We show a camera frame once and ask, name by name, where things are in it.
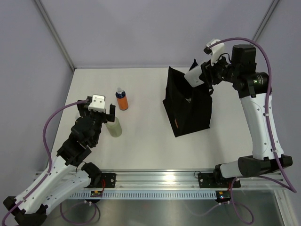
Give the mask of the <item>orange bottle blue pump top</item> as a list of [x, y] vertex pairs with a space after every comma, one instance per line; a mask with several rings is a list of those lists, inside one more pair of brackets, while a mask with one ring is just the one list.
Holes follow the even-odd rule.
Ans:
[[127, 110], [128, 109], [128, 101], [127, 101], [127, 96], [126, 96], [125, 91], [122, 88], [118, 87], [117, 91], [115, 93], [115, 96], [116, 96], [117, 103], [118, 103], [120, 110], [122, 110], [122, 111]]

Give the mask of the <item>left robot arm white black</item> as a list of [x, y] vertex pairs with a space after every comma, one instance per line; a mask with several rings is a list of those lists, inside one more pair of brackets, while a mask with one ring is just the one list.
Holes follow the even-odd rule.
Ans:
[[115, 174], [103, 174], [93, 163], [85, 163], [69, 180], [61, 180], [77, 170], [91, 149], [98, 144], [102, 124], [114, 122], [115, 105], [106, 113], [105, 96], [92, 95], [75, 103], [80, 117], [71, 128], [68, 139], [40, 176], [22, 193], [7, 197], [3, 204], [7, 216], [13, 215], [19, 226], [40, 226], [52, 210], [82, 188], [113, 188]]

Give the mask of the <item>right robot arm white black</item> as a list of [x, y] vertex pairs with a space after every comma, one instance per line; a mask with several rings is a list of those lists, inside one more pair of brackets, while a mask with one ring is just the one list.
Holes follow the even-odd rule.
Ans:
[[272, 98], [268, 93], [269, 76], [256, 71], [256, 48], [247, 44], [235, 45], [231, 59], [226, 60], [224, 43], [213, 41], [204, 52], [210, 54], [211, 59], [200, 66], [200, 79], [209, 88], [222, 81], [232, 84], [238, 92], [252, 138], [252, 155], [215, 166], [215, 185], [223, 187], [230, 178], [257, 177], [292, 166], [292, 157], [284, 154], [277, 138]]

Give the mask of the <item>black canvas bag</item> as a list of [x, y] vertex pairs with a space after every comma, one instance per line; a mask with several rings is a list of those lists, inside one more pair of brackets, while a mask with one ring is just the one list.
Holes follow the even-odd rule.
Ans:
[[184, 73], [168, 68], [163, 105], [175, 137], [210, 128], [211, 94], [206, 84], [193, 88]]

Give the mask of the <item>white bottle grey cap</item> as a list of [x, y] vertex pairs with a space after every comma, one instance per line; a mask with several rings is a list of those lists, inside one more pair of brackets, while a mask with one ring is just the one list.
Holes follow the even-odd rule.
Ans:
[[189, 70], [184, 75], [184, 78], [191, 85], [191, 87], [195, 88], [197, 86], [204, 84], [204, 81], [200, 79], [201, 74], [202, 74], [202, 70], [201, 67], [198, 65], [192, 68], [191, 70]]

